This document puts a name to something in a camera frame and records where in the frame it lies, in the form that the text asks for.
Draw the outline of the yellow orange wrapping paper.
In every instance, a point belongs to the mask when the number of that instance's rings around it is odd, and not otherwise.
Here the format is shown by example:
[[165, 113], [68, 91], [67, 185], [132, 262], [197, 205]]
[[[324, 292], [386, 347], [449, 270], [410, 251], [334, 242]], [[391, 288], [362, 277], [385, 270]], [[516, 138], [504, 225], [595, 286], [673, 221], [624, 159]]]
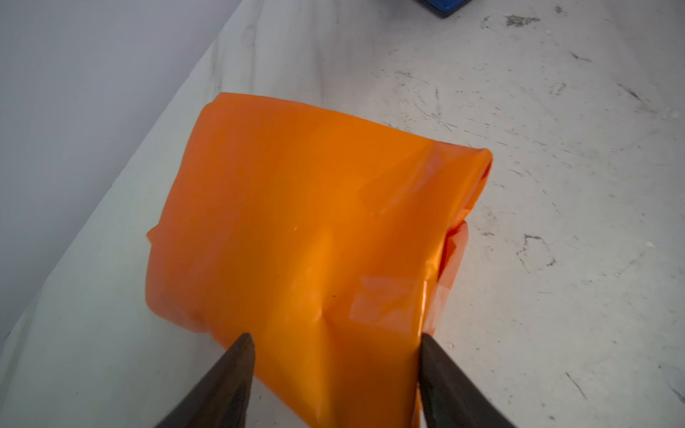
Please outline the yellow orange wrapping paper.
[[410, 427], [421, 336], [349, 320], [366, 276], [455, 276], [492, 153], [223, 93], [149, 232], [146, 303], [230, 346], [312, 427]]

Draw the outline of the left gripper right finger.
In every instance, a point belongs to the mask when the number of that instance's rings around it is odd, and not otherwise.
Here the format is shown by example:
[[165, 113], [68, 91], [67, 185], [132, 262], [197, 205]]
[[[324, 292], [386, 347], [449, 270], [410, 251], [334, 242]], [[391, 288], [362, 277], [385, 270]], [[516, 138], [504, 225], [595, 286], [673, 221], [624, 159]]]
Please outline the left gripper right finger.
[[514, 428], [427, 333], [421, 338], [419, 359], [418, 384], [428, 427]]

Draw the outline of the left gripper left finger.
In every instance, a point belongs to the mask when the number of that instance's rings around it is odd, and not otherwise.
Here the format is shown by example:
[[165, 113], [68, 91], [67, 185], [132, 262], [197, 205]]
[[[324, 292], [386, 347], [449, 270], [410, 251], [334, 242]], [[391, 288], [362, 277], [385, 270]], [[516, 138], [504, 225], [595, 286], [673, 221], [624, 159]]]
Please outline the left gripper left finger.
[[244, 428], [254, 367], [253, 337], [244, 333], [156, 427]]

